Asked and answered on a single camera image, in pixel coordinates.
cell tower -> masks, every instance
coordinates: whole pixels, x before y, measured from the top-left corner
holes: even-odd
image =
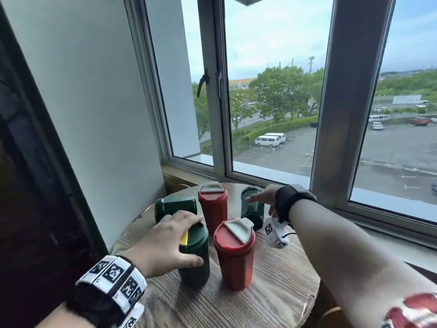
[[[311,71],[312,71],[312,69],[313,69],[313,60],[314,60],[314,56],[310,56],[309,58],[308,58],[308,60],[309,60],[309,73],[311,73]]]

red car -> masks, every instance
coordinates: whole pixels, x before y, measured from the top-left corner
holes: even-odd
[[[415,126],[427,126],[429,119],[426,117],[415,117],[408,120],[408,123],[412,123]]]

red lid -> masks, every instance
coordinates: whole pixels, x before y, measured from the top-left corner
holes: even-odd
[[[228,197],[228,191],[221,183],[210,183],[200,188],[198,196],[199,201],[222,201]]]
[[[241,255],[249,252],[255,246],[255,232],[252,230],[249,241],[242,244],[225,226],[223,221],[214,232],[214,245],[220,252],[230,255]]]

person's left hand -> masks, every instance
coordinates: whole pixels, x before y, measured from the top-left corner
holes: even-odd
[[[179,240],[183,233],[201,220],[202,216],[186,211],[165,215],[123,256],[131,260],[145,278],[161,276],[174,269],[202,266],[201,257],[179,252]]]

parking lot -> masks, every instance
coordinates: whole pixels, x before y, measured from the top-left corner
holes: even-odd
[[[250,147],[234,160],[311,176],[315,135],[315,128],[297,129],[287,133],[287,141],[279,147]],[[436,124],[367,130],[354,186],[437,204],[433,183],[437,183]]]

